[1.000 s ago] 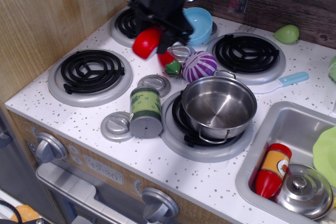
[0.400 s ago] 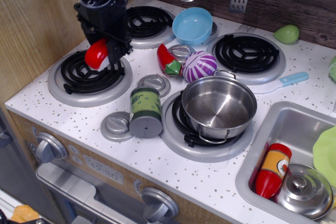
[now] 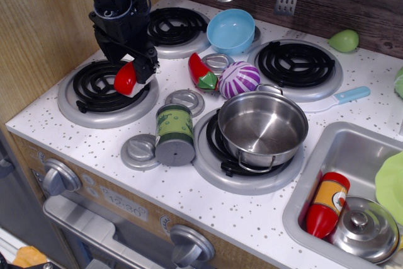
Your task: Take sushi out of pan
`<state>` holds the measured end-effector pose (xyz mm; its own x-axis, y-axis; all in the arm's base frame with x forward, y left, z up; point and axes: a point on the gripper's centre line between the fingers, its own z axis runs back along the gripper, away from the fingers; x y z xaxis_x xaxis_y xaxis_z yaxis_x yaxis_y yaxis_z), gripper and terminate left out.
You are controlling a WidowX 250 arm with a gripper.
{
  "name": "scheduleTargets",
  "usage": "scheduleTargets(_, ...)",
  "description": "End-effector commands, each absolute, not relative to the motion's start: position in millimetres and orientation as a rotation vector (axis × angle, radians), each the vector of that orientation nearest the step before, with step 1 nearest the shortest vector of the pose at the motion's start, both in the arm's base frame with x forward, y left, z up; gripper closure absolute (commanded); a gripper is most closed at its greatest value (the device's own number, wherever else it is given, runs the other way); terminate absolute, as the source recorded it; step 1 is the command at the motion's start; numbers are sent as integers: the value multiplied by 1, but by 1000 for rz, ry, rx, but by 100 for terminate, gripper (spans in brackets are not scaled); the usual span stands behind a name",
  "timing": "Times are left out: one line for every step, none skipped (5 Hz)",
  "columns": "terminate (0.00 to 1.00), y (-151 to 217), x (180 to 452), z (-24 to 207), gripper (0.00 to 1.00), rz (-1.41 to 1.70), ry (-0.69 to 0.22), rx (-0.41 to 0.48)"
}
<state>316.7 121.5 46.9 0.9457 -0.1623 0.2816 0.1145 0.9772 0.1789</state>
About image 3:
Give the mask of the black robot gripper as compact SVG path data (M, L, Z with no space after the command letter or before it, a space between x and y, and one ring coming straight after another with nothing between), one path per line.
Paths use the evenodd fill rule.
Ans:
M127 54L139 84L147 84L158 67L157 51L147 36L150 0L94 0L89 14L96 41L111 63Z

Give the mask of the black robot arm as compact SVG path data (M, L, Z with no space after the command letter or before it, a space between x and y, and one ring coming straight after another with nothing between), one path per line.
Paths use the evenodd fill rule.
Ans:
M96 41L113 64L133 57L137 81L147 84L156 72L157 51L148 36L150 0L93 0L89 14Z

